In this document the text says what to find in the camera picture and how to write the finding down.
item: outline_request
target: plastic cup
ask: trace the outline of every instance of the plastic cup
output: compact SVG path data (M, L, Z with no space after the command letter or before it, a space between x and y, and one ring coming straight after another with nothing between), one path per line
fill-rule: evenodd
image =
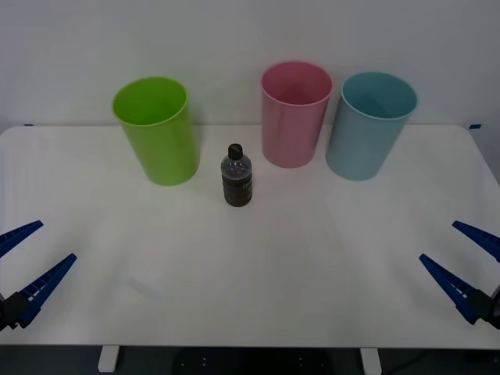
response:
M377 175L417 102L401 78L380 72L349 77L330 135L328 166L348 180Z
M262 151L272 164L296 168L311 161L333 86L309 62L282 62L264 73Z
M148 77L123 87L112 102L148 179L177 185L198 169L188 93L172 78Z

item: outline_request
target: cup rim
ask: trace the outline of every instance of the cup rim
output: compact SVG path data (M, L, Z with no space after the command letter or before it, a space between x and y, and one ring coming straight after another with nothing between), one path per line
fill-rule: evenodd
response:
M180 109L175 112L171 117L168 117L164 120L161 120L159 121L158 123L146 123L146 124L143 124L143 125L140 125L140 124L137 124L137 123L128 123L127 121L123 121L122 119L120 119L116 113L115 113L115 100L116 100L116 97L123 91L125 90L126 88L128 88L129 86L133 85L133 84L136 84L137 82L141 82L142 80L150 80L152 78L160 78L162 80L168 80L170 82L174 82L175 84L178 84L182 90L184 91L184 94L186 95L186 100L184 100L184 104L180 107ZM176 80L175 78L172 78L172 77L166 77L166 76L148 76L148 77L142 77L142 78L138 78L136 80L133 80L132 82L129 82L128 84L126 84L125 86L123 86L121 89L118 90L118 92L115 94L115 96L113 96L112 98L112 101L111 101L111 110L112 110L112 114L116 117L116 119L118 121L120 121L121 123L124 123L126 125L130 125L131 127L156 127L162 123L166 123L168 121L171 121L173 119L175 119L176 117L178 117L180 115L180 113L182 111L184 111L184 109L186 108L186 106L188 105L188 102L189 102L189 94L188 94L188 90L186 90L186 88L184 87L184 85L179 82L178 80Z
M368 115L364 112L361 112L360 110L354 108L351 103L348 102L348 100L345 98L344 96L344 87L345 87L345 84L347 84L348 80L350 80L351 78L353 77L356 77L356 76L359 76L361 74L366 74L366 73L379 73L379 74L385 74L386 76L390 76L390 77L393 77L393 78L396 78L398 80L400 80L401 82L403 82L406 86L408 86L408 88L413 92L413 94L415 95L415 106L413 107L413 109L411 111L409 111L408 113L406 113L405 115L403 116L400 116L400 117L391 117L391 118L383 118L383 117L376 117L376 116L371 116L371 115ZM402 79L401 77L398 77L396 76L395 74L392 74L392 73L388 73L388 72L384 72L382 70L367 70L365 72L359 72L359 73L356 73L356 74L352 74L351 76L347 77L347 79L344 81L344 83L342 84L342 89L341 89L341 97L342 97L342 100L344 101L345 104L347 104L349 106L350 109L352 109L354 112L356 113L359 113L360 115L362 116L365 116L365 117L368 117L372 120L379 120L379 121L397 121L397 120L401 120L401 119L404 119L406 117L409 117L412 113L415 112L416 108L418 107L419 105L419 96L416 94L416 91L415 89L413 88L413 86L407 81L407 80L404 80Z
M307 65L314 66L315 68L321 70L328 77L328 79L330 80L330 91L328 92L328 94L324 98L318 100L317 102L308 103L308 104L291 104L291 103L286 103L286 102L282 102L281 100L278 100L278 99L274 98L273 96L269 95L267 93L266 89L264 88L264 83L263 83L264 76L266 74L268 74L268 72L270 72L272 69L275 69L275 68L277 68L280 65L285 65L285 64L289 64L289 63L307 64ZM322 103L324 101L327 101L330 98L331 93L334 91L334 80L331 78L330 74L324 68L322 68L319 65L316 65L313 62L309 62L309 61L305 61L305 60L285 60L285 61L277 62L277 63L273 64L272 66L270 66L269 68L266 69L266 71L260 77L260 88L262 89L262 92L264 93L264 95L267 98L269 98L272 101L274 101L274 102L280 103L281 105L286 105L288 107L299 107L299 108L302 107L302 108L304 108L304 107L309 107L311 105L316 105L316 104L320 104L320 103Z

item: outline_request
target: table leg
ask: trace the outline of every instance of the table leg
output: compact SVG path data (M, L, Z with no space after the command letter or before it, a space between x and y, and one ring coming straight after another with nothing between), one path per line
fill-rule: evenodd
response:
M97 368L100 373L114 373L116 368L116 360L118 359L118 345L104 345L101 350L101 357Z
M381 375L382 366L376 348L361 348L362 367L365 375Z

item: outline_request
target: pink cup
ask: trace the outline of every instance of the pink cup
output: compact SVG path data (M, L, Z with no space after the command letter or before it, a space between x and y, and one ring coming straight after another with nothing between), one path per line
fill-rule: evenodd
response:
M272 163L309 163L334 87L328 73L309 62L271 66L262 76L262 151Z

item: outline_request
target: light blue cup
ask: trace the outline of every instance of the light blue cup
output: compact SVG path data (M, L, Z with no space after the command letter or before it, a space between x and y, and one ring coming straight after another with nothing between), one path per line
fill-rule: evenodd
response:
M400 78L380 72L349 77L330 136L328 166L348 180L374 177L416 104L415 91Z

